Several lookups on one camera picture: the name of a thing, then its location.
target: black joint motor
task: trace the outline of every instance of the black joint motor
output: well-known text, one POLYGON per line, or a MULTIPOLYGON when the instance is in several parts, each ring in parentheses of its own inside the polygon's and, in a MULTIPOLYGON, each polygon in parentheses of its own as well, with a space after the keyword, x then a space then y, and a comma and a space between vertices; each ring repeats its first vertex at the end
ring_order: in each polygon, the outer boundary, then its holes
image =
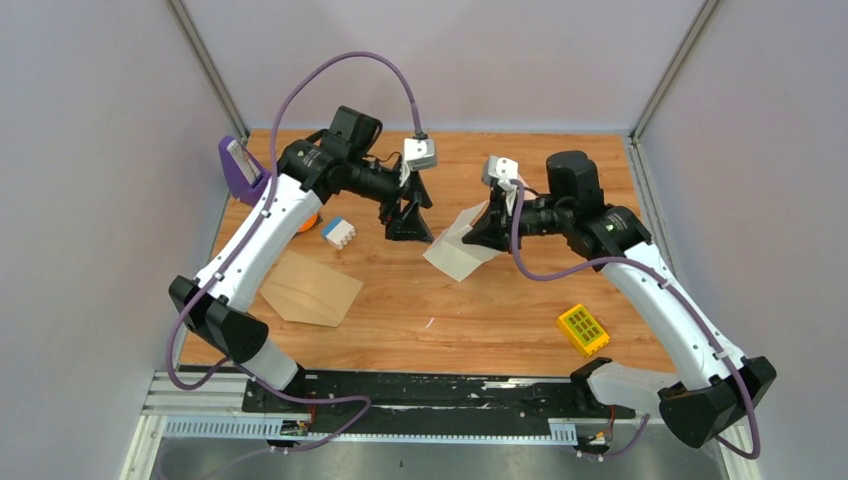
POLYGON ((374 200, 380 204, 378 216, 387 239, 432 243, 433 234, 419 209, 430 208, 433 202, 420 173, 412 172, 401 185, 402 158, 392 168, 368 159, 382 130, 376 118, 339 107, 330 128, 283 150, 277 174, 300 181, 301 189, 314 192, 323 203, 343 190, 374 200))
POLYGON ((598 167, 585 152, 555 153, 545 167, 550 193, 524 200, 517 220, 508 214, 504 191, 492 185, 489 206, 463 243, 509 251, 514 221, 519 222, 520 236, 564 235, 569 247, 586 259, 620 256, 639 242, 650 242, 650 233, 635 213, 604 203, 598 167))

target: white and blue block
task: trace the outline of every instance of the white and blue block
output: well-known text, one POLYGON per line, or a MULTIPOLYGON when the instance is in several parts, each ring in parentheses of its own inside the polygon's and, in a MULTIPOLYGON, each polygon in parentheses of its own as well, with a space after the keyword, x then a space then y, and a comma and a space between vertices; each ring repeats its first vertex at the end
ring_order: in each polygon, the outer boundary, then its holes
POLYGON ((341 250, 356 235, 356 228, 342 217, 336 217, 321 230, 321 236, 330 245, 341 250))

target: purple object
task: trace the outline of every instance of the purple object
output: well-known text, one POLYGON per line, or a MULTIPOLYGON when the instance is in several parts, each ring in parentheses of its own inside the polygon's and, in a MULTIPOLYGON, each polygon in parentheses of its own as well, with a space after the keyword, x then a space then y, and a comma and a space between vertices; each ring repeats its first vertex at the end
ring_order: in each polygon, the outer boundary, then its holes
POLYGON ((221 156, 221 167, 230 193, 241 203, 255 206, 265 191, 270 172, 234 137, 221 139, 218 154, 221 156), (237 155, 241 153, 242 158, 235 158, 231 151, 237 155))

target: cable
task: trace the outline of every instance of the cable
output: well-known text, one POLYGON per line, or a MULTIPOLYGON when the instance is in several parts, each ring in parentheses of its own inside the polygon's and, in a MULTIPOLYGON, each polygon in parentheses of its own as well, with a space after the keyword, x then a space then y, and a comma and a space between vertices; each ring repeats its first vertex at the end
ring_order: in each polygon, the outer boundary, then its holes
MULTIPOLYGON (((156 464, 155 464, 155 467, 154 467, 154 473, 156 474, 156 478, 158 480, 168 480, 168 477, 165 476, 165 472, 162 471, 162 459, 165 458, 166 454, 171 453, 171 450, 173 450, 173 448, 168 449, 168 450, 162 450, 162 451, 159 452, 158 455, 156 455, 156 464)), ((199 477, 197 480, 207 480, 209 478, 213 478, 214 476, 218 475, 219 473, 223 472, 224 470, 232 467, 233 465, 235 465, 237 463, 243 462, 243 461, 247 460, 248 458, 253 458, 257 455, 262 455, 264 453, 273 453, 276 450, 278 450, 276 447, 262 447, 261 449, 250 451, 250 452, 245 453, 244 455, 241 455, 241 456, 239 456, 239 457, 237 457, 233 460, 230 460, 229 462, 225 463, 224 465, 221 465, 220 467, 212 470, 211 472, 204 474, 202 477, 199 477)))
POLYGON ((162 472, 162 459, 165 458, 165 455, 171 453, 171 450, 173 450, 173 448, 165 448, 168 446, 170 441, 172 441, 170 438, 165 438, 159 442, 159 452, 156 454, 156 459, 153 463, 153 473, 156 474, 156 478, 159 480, 168 480, 168 477, 166 477, 165 473, 162 472))
MULTIPOLYGON (((321 64, 312 73, 310 73, 302 82, 300 82, 294 88, 294 90, 292 90, 292 92, 286 97, 286 99, 283 101, 282 105, 280 105, 280 109, 277 111, 277 115, 274 118, 274 124, 271 128, 270 152, 271 152, 272 166, 273 166, 273 163, 275 162, 275 160, 277 158, 277 148, 276 148, 277 147, 277 131, 280 128, 280 122, 282 121, 283 114, 286 112, 289 105, 291 105, 291 102, 295 99, 295 97, 297 97, 297 95, 301 92, 301 90, 303 90, 303 88, 306 87, 306 85, 308 85, 313 79, 315 79, 315 77, 317 77, 321 72, 326 70, 328 67, 330 67, 331 65, 338 63, 342 60, 345 60, 345 59, 348 59, 348 58, 356 58, 356 57, 370 58, 372 60, 376 60, 376 61, 386 65, 390 70, 392 70, 392 72, 394 72, 394 74, 397 76, 398 80, 400 80, 400 83, 403 85, 403 89, 406 91, 406 96, 409 99, 409 107, 410 107, 410 111, 412 113, 412 123, 413 123, 413 126, 415 128, 415 136, 416 137, 425 137, 426 136, 424 134, 424 130, 421 127, 421 118, 420 118, 420 115, 418 113, 418 105, 415 102, 415 96, 412 94, 412 88, 409 86, 409 82, 403 76, 401 71, 392 62, 390 62, 388 59, 386 59, 385 57, 378 55, 376 53, 364 52, 364 51, 348 52, 348 53, 343 53, 341 55, 337 55, 337 56, 327 60, 323 64, 321 64)), ((270 180, 269 180, 269 187, 268 187, 268 195, 266 195, 265 203, 262 205, 262 208, 264 210, 267 210, 271 207, 271 203, 273 203, 274 197, 277 193, 277 176, 272 173, 269 177, 270 177, 270 180)), ((253 235, 256 233, 256 231, 259 229, 259 226, 262 224, 262 221, 264 220, 264 218, 265 217, 262 216, 262 215, 259 215, 259 216, 256 217, 256 219, 253 221, 253 223, 248 228, 247 233, 245 233, 244 237, 242 237, 242 239, 238 242, 238 244, 236 244, 236 246, 233 248, 230 255, 228 255, 226 258, 223 259, 223 261, 221 262, 221 265, 215 271, 216 274, 223 275, 226 272, 227 268, 229 268, 229 266, 235 261, 235 259, 239 255, 239 253, 241 253, 241 251, 244 249, 244 247, 247 245, 247 243, 250 241, 250 239, 253 237, 253 235)), ((212 277, 210 277, 210 279, 200 288, 200 290, 198 290, 198 292, 194 296, 192 296, 192 298, 186 303, 185 307, 183 307, 183 309, 180 310, 179 315, 177 315, 176 321, 174 322, 170 331, 168 332, 168 340, 167 340, 166 355, 165 355, 165 366, 166 366, 166 370, 168 372, 168 378, 171 380, 171 382, 175 386, 177 386, 178 388, 180 388, 182 390, 195 390, 195 389, 200 388, 206 382, 208 382, 209 379, 212 378, 212 375, 214 375, 215 372, 218 371, 218 369, 221 367, 221 365, 223 365, 228 360, 226 357, 219 360, 215 365, 212 366, 212 368, 209 369, 209 371, 206 372, 206 374, 199 381, 197 381, 196 383, 193 383, 193 384, 189 384, 189 383, 185 383, 185 382, 181 381, 179 379, 179 377, 177 376, 176 369, 174 367, 174 347, 176 346, 176 338, 177 338, 177 335, 180 331, 180 328, 183 327, 184 321, 185 321, 186 317, 188 317, 188 312, 190 312, 191 309, 195 305, 197 305, 197 302, 200 301, 200 299, 203 297, 203 295, 208 293, 209 290, 212 288, 212 286, 215 284, 215 282, 217 281, 216 276, 217 275, 213 275, 212 277)), ((353 418, 351 418, 351 420, 349 420, 347 423, 345 423, 337 431, 335 431, 335 432, 331 433, 330 435, 328 435, 327 437, 325 437, 325 438, 323 438, 319 441, 313 442, 311 444, 307 444, 307 445, 304 445, 304 446, 301 446, 301 447, 289 448, 289 449, 286 450, 286 452, 302 452, 302 451, 311 450, 313 448, 317 448, 317 447, 320 447, 321 445, 326 444, 327 442, 329 442, 333 438, 340 435, 348 427, 353 425, 357 420, 362 418, 362 416, 365 414, 365 412, 371 406, 371 399, 368 398, 368 397, 362 396, 362 395, 354 395, 354 396, 350 396, 350 397, 341 397, 341 398, 336 398, 336 399, 323 399, 323 400, 302 399, 302 398, 297 398, 297 397, 291 397, 289 395, 286 395, 282 392, 277 391, 276 389, 274 389, 273 387, 271 387, 270 385, 265 383, 264 380, 262 380, 260 378, 256 378, 255 375, 250 373, 244 367, 242 367, 240 365, 236 365, 236 367, 238 367, 242 372, 253 377, 255 379, 255 381, 259 385, 261 385, 263 388, 269 390, 274 395, 282 398, 283 400, 289 401, 289 402, 302 403, 302 404, 315 404, 315 405, 328 405, 328 404, 345 403, 345 402, 352 402, 352 401, 363 401, 363 402, 365 402, 365 406, 363 407, 363 409, 360 410, 359 413, 357 413, 353 418)), ((240 461, 242 461, 246 458, 250 458, 253 455, 258 455, 259 453, 263 453, 265 451, 267 451, 267 449, 263 449, 262 452, 259 452, 259 451, 253 452, 249 456, 240 457, 240 458, 236 459, 235 461, 231 462, 230 464, 225 465, 225 467, 228 468, 229 466, 232 466, 235 463, 238 463, 238 462, 240 462, 240 461)))
POLYGON ((554 210, 558 210, 564 203, 569 203, 571 205, 575 205, 577 203, 577 199, 574 197, 561 197, 554 202, 554 210))
POLYGON ((636 430, 636 434, 633 435, 633 438, 630 439, 630 442, 628 442, 627 445, 625 445, 624 448, 622 448, 621 450, 619 450, 617 452, 605 453, 605 454, 586 453, 586 452, 578 450, 577 456, 578 457, 588 457, 588 458, 591 458, 593 460, 597 460, 599 462, 603 462, 604 460, 615 460, 616 458, 623 456, 624 454, 629 452, 633 447, 635 447, 636 442, 638 442, 639 439, 642 438, 642 435, 645 433, 645 430, 647 430, 647 428, 648 428, 648 420, 650 420, 650 419, 651 419, 650 415, 645 415, 644 417, 642 417, 642 423, 639 424, 639 429, 636 430))
POLYGON ((398 152, 397 150, 395 150, 394 152, 390 153, 390 154, 389 154, 389 156, 388 156, 388 157, 386 157, 386 159, 385 159, 385 160, 381 159, 380 157, 378 157, 378 156, 376 156, 376 155, 368 155, 368 156, 366 156, 365 158, 373 158, 374 160, 376 160, 376 161, 377 161, 377 163, 386 163, 386 162, 388 162, 389 160, 391 160, 391 159, 392 159, 392 157, 394 157, 395 155, 397 155, 398 157, 400 157, 400 156, 401 156, 401 155, 400 155, 400 152, 398 152))
POLYGON ((592 436, 583 437, 584 439, 586 439, 586 441, 591 442, 592 440, 595 440, 598 437, 603 437, 607 433, 610 434, 610 437, 612 436, 612 427, 613 427, 613 423, 615 423, 615 406, 610 405, 609 409, 610 409, 610 421, 609 421, 609 423, 607 423, 607 428, 601 430, 600 432, 598 432, 598 433, 596 433, 592 436))
MULTIPOLYGON (((513 185, 518 187, 518 195, 516 196, 515 208, 513 208, 513 218, 521 218, 521 209, 524 206, 524 202, 519 201, 518 199, 524 198, 524 184, 522 184, 518 180, 510 181, 513 185)), ((599 257, 594 258, 592 260, 586 261, 579 265, 575 265, 573 267, 567 268, 557 273, 552 273, 549 275, 538 275, 530 272, 527 267, 524 265, 524 262, 521 260, 521 252, 519 249, 518 243, 518 224, 519 222, 512 222, 512 231, 510 235, 510 247, 512 249, 512 258, 515 260, 515 266, 518 267, 518 270, 524 274, 525 277, 535 280, 537 282, 548 282, 551 280, 557 280, 563 277, 567 277, 573 273, 577 273, 581 270, 585 270, 590 267, 605 265, 607 263, 622 263, 624 265, 634 267, 636 269, 641 270, 654 280, 656 280, 657 284, 662 285, 666 283, 665 277, 657 273, 653 268, 635 260, 626 258, 626 257, 599 257)), ((720 356, 724 351, 721 344, 718 343, 718 339, 716 339, 713 332, 707 328, 707 324, 704 323, 704 320, 701 318, 701 315, 695 309, 691 302, 686 298, 683 293, 678 290, 674 285, 668 285, 666 287, 666 291, 671 293, 680 305, 686 310, 687 313, 692 317, 692 320, 695 321, 695 324, 698 325, 698 328, 701 330, 701 333, 707 338, 707 343, 710 344, 710 347, 715 350, 715 352, 720 356)), ((745 406, 745 414, 748 416, 748 424, 751 429, 751 451, 745 452, 735 445, 728 442, 726 439, 721 436, 717 436, 719 443, 730 449, 733 453, 747 458, 748 460, 755 460, 760 456, 760 429, 757 424, 757 417, 754 413, 754 402, 751 400, 751 394, 748 392, 748 387, 745 385, 745 381, 742 380, 742 375, 739 374, 739 371, 736 367, 733 366, 733 362, 727 356, 721 357, 724 365, 730 371, 730 375, 733 377, 734 382, 736 382, 736 386, 739 387, 739 393, 742 395, 742 404, 745 406)))

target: metal floor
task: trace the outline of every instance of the metal floor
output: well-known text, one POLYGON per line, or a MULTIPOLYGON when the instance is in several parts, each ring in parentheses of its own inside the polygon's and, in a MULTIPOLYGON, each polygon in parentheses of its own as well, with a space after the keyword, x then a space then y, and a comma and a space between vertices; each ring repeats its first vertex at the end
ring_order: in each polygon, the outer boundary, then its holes
MULTIPOLYGON (((613 449, 635 432, 616 424, 613 449)), ((169 480, 194 480, 240 455, 267 446, 261 440, 166 439, 161 472, 169 480)), ((284 456, 262 454, 216 475, 215 480, 725 480, 718 445, 700 450, 675 439, 664 425, 651 425, 624 457, 603 463, 575 458, 570 447, 333 442, 284 456)), ((158 479, 153 473, 151 479, 158 479)))

